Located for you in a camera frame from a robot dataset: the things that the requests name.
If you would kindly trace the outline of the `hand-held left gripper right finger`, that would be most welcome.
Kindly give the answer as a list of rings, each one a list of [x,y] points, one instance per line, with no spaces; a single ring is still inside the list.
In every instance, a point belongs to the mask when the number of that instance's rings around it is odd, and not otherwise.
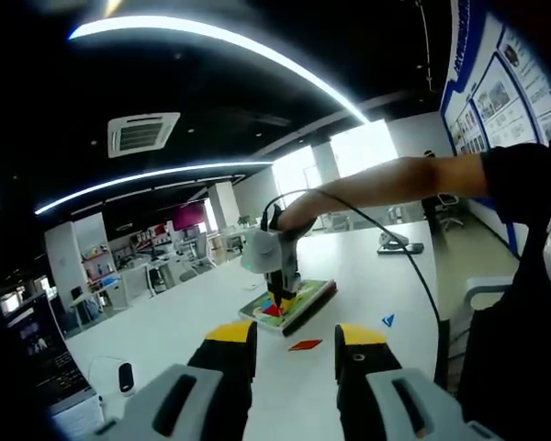
[[[404,368],[386,337],[335,326],[337,409],[347,440],[475,440],[457,401],[416,368]]]

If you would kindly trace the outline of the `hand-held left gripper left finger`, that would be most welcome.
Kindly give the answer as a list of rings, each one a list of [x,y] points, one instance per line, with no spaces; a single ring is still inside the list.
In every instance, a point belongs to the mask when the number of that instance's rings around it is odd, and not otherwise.
[[[118,422],[120,440],[240,440],[253,401],[257,323],[210,331],[185,365],[143,387]]]

